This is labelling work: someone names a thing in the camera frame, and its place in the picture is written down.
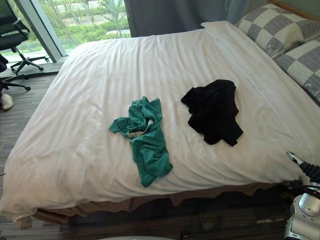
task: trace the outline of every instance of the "black clothing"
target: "black clothing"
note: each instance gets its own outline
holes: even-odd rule
[[[243,131],[236,122],[239,112],[235,103],[236,86],[232,81],[218,79],[205,87],[191,88],[181,99],[192,114],[188,123],[212,145],[225,140],[237,144]]]

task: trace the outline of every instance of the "brown bed skirt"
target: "brown bed skirt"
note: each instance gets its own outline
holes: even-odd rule
[[[256,190],[262,189],[267,190],[276,185],[285,185],[287,182],[280,183],[251,183],[247,185],[240,186],[220,186],[215,188],[203,189],[203,190],[194,190],[194,191],[183,191],[175,194],[166,194],[166,195],[147,195],[147,196],[137,196],[121,202],[87,202],[80,204],[74,207],[62,208],[62,209],[43,209],[39,208],[33,217],[40,219],[42,221],[61,224],[67,223],[69,219],[74,215],[80,215],[87,217],[93,212],[96,211],[106,211],[106,212],[120,212],[127,211],[132,212],[139,206],[151,202],[156,199],[170,199],[174,206],[179,206],[183,200],[194,199],[194,198],[215,198],[221,193],[226,192],[241,192],[246,195],[253,195]]]

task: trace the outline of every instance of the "gray curtain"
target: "gray curtain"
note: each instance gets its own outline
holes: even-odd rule
[[[250,0],[124,0],[132,37],[200,29],[201,23],[234,23]]]

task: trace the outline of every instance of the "white duvet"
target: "white duvet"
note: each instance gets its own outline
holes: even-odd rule
[[[120,202],[302,175],[286,151],[320,164],[320,108],[228,22],[159,36],[89,42],[68,57],[12,149],[0,212],[24,227],[37,208]],[[216,79],[236,85],[238,144],[188,125],[181,98]],[[108,130],[133,100],[159,98],[173,170],[142,187],[129,140]]]

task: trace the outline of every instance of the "gray and white pillowcase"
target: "gray and white pillowcase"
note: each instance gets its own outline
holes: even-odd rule
[[[320,37],[287,52],[275,62],[320,106]]]
[[[257,8],[235,26],[273,59],[320,36],[320,22],[304,19],[274,4]]]

